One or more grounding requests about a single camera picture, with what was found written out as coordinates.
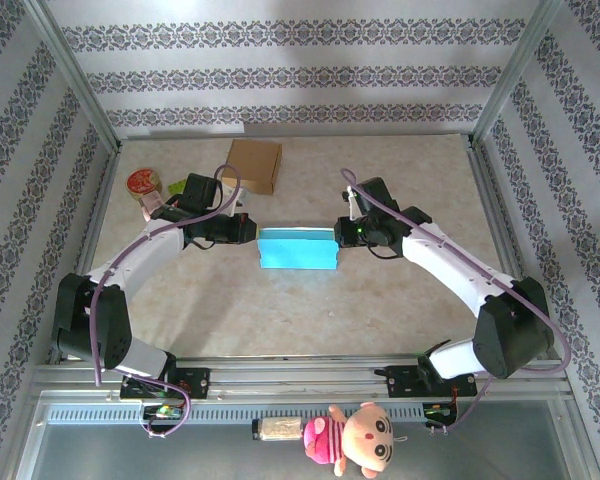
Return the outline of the teal and white paper box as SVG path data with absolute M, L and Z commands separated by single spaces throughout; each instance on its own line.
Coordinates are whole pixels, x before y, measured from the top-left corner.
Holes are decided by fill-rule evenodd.
M 258 232 L 257 246 L 263 269 L 337 269 L 340 247 L 332 228 L 263 228 Z

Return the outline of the brown cardboard box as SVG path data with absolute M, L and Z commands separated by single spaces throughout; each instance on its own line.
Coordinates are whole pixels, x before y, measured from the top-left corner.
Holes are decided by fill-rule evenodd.
M 282 145 L 271 141 L 234 139 L 227 164 L 237 170 L 240 187 L 251 194 L 272 195 L 282 158 Z

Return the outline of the pink plastic toy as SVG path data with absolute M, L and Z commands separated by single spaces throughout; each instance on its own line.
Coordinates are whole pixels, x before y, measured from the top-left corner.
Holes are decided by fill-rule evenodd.
M 161 194 L 156 190 L 141 196 L 139 203 L 146 222 L 157 219 L 166 205 Z

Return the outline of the red round tin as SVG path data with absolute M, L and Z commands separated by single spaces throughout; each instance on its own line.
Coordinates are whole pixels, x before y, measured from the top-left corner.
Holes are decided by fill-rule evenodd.
M 151 168 L 140 168 L 133 171 L 126 179 L 126 189 L 129 195 L 139 200 L 152 192 L 162 191 L 162 182 L 158 173 Z

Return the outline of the small circuit board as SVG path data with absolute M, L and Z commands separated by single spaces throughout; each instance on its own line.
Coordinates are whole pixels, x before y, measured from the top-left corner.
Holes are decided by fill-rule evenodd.
M 424 403 L 426 422 L 434 427 L 449 427 L 458 417 L 455 403 Z
M 155 420 L 179 420 L 184 412 L 181 405 L 161 404 L 149 405 L 143 410 L 143 419 L 145 421 Z

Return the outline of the beige taped block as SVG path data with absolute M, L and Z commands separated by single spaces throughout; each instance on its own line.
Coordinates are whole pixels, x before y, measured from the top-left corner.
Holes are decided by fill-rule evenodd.
M 267 417 L 254 419 L 252 439 L 256 441 L 293 441 L 303 437 L 301 417 Z

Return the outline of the pink plush doll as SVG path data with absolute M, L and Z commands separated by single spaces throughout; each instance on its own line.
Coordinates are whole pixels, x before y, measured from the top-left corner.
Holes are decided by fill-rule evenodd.
M 396 437 L 388 412 L 374 402 L 361 403 L 351 415 L 337 405 L 308 420 L 302 430 L 305 455 L 319 465 L 331 465 L 342 477 L 349 463 L 366 479 L 375 479 L 391 463 Z

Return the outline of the grey metal panel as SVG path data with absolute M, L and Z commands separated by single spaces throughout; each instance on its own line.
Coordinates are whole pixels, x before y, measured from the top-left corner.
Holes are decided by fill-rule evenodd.
M 4 480 L 364 480 L 342 477 L 293 441 L 256 441 L 249 425 L 191 425 L 152 439 L 141 425 L 50 425 L 46 395 Z M 600 480 L 600 468 L 572 401 L 481 401 L 458 428 L 393 421 L 397 443 L 378 480 Z

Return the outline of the aluminium side rail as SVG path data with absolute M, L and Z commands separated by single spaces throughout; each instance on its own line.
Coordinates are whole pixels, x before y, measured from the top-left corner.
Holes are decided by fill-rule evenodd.
M 79 153 L 70 172 L 69 185 L 55 209 L 52 231 L 44 255 L 50 284 L 45 294 L 44 321 L 39 340 L 44 343 L 41 364 L 61 362 L 62 354 L 52 339 L 58 286 L 68 273 L 84 273 L 94 260 L 110 187 L 107 185 L 115 155 L 104 147 Z
M 523 277 L 520 245 L 491 163 L 471 135 L 464 134 L 462 138 L 501 269 L 513 277 Z

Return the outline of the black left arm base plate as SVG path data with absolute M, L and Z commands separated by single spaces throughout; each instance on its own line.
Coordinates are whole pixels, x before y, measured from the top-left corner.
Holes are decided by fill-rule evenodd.
M 191 399 L 204 400 L 208 395 L 210 373 L 208 368 L 176 367 L 166 373 L 161 380 L 184 390 Z M 121 400 L 184 400 L 183 395 L 172 388 L 141 382 L 129 377 L 123 378 L 119 396 Z

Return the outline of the aluminium front rail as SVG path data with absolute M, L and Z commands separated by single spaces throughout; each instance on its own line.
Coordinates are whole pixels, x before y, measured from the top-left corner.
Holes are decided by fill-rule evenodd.
M 388 366 L 415 366 L 409 356 L 256 356 L 181 359 L 184 368 L 207 368 L 207 401 L 228 404 L 359 403 L 385 401 L 388 381 L 375 372 Z M 80 395 L 96 402 L 119 396 L 120 374 L 107 371 L 93 384 L 91 366 L 69 360 L 35 369 L 31 391 Z

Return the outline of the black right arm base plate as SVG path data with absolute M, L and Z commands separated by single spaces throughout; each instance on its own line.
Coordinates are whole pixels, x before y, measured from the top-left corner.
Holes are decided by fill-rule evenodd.
M 475 377 L 471 374 L 439 380 L 425 373 L 420 366 L 396 365 L 387 366 L 384 375 L 390 398 L 475 397 L 478 393 Z

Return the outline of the aluminium frame post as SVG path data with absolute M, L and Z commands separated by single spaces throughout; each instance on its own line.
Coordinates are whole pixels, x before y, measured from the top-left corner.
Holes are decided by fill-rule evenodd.
M 45 0 L 21 1 L 107 150 L 117 152 L 120 147 L 119 138 L 47 2 Z
M 472 130 L 470 144 L 476 148 L 490 132 L 510 94 L 524 73 L 534 51 L 545 36 L 564 0 L 539 0 L 513 54 L 497 81 L 479 119 Z

